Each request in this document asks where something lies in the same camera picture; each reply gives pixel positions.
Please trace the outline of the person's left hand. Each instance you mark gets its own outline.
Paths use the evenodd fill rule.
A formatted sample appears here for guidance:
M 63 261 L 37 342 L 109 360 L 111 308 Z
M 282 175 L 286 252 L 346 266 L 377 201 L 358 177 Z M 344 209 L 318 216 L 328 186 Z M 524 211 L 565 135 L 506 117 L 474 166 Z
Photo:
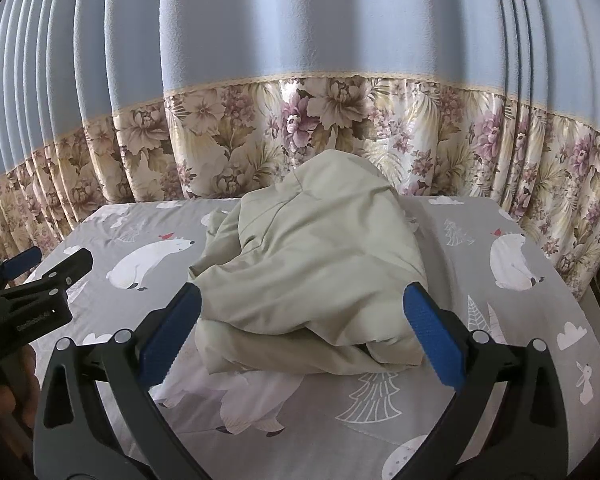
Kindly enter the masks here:
M 34 428 L 38 399 L 40 398 L 40 382 L 35 376 L 36 353 L 28 344 L 19 351 L 19 361 L 27 379 L 27 389 L 21 401 L 17 401 L 9 386 L 0 384 L 0 418 L 12 414 L 20 405 L 22 422 L 30 429 Z

